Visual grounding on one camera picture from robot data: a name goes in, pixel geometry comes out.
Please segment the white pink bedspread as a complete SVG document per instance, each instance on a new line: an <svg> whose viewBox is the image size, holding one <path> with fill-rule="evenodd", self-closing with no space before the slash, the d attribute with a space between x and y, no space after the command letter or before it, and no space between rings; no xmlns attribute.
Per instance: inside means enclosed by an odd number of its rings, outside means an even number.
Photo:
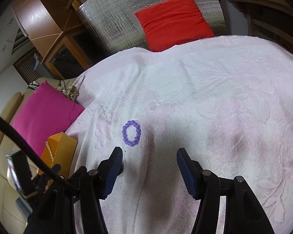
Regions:
<svg viewBox="0 0 293 234"><path fill-rule="evenodd" d="M74 84L83 113L73 170L113 149L124 171L101 202L109 233L190 233L199 202L176 153L202 168L243 176L276 233L293 230L293 55L249 36L219 36L163 52L131 48Z"/></svg>

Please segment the orange cardboard box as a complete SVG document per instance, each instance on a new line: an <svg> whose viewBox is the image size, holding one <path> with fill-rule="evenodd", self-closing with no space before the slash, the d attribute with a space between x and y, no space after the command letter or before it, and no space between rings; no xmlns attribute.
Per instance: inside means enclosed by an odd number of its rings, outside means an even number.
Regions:
<svg viewBox="0 0 293 234"><path fill-rule="evenodd" d="M54 162L52 162L50 158L45 143L43 144L43 151L39 154L39 157L50 168L55 164L60 164L61 171L59 172L59 175L68 178L78 141L65 133L54 134L50 136L47 141L53 152Z"/></svg>

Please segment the beige hair claw clip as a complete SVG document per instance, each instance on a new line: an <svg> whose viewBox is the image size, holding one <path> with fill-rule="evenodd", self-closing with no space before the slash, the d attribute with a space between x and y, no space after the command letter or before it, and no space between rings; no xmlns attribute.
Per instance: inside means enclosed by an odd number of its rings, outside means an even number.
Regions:
<svg viewBox="0 0 293 234"><path fill-rule="evenodd" d="M46 148L47 148L47 150L49 152L49 155L50 155L50 158L51 158L52 162L54 162L54 155L53 155L53 152L51 150L51 147L50 147L48 141L45 142L45 146L46 146Z"/></svg>

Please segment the wooden side table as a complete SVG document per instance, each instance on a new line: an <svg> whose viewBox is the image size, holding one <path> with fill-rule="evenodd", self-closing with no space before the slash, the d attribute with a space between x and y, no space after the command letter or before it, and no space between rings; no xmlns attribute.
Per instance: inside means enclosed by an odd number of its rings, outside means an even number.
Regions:
<svg viewBox="0 0 293 234"><path fill-rule="evenodd" d="M226 0L246 15L248 33L293 54L293 0Z"/></svg>

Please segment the beige leather sofa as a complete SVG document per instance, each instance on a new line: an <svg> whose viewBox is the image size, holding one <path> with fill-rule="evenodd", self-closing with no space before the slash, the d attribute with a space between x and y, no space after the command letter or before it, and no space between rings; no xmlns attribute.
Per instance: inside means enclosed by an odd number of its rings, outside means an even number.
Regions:
<svg viewBox="0 0 293 234"><path fill-rule="evenodd" d="M47 81L51 86L70 86L75 79L56 80L51 78L39 78L37 83ZM32 95L33 90L27 89L23 94L16 92L6 101L0 116L10 125L15 115L19 112L27 98ZM15 190L13 181L8 181L8 164L6 155L18 151L18 147L0 131L0 223L7 233L23 233L26 228L26 220L16 207L16 200L19 197Z"/></svg>

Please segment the magenta pillow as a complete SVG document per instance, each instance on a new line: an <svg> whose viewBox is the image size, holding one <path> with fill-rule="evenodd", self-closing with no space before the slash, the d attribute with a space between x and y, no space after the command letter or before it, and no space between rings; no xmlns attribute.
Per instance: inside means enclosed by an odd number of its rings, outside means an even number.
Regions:
<svg viewBox="0 0 293 234"><path fill-rule="evenodd" d="M13 128L41 157L45 141L65 132L83 111L83 106L45 81L27 98L14 118Z"/></svg>

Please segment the crumpled beige cloth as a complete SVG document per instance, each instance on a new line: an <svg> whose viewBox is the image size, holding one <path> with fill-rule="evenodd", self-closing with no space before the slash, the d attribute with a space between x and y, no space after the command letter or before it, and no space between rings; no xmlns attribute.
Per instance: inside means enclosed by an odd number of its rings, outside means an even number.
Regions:
<svg viewBox="0 0 293 234"><path fill-rule="evenodd" d="M58 90L72 101L75 101L77 96L79 95L79 91L76 86L68 86L67 88L61 86L58 88Z"/></svg>

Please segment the wooden pillar cabinet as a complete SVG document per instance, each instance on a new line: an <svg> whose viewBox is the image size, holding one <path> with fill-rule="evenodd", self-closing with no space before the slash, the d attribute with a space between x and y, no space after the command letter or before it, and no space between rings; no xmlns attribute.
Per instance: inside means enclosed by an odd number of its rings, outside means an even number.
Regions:
<svg viewBox="0 0 293 234"><path fill-rule="evenodd" d="M76 71L81 74L94 65L74 39L84 32L85 27L77 12L67 8L68 1L13 0L11 3L19 24L42 56L42 63L56 79L75 78L75 75L67 73ZM62 48L68 49L73 55L76 66L65 65L60 70L52 63Z"/></svg>

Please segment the red cushion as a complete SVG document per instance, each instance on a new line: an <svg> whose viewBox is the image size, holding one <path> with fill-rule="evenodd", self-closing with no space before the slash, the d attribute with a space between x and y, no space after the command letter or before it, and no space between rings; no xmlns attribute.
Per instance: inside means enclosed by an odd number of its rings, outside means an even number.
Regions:
<svg viewBox="0 0 293 234"><path fill-rule="evenodd" d="M194 0L166 0L135 16L152 52L215 36Z"/></svg>

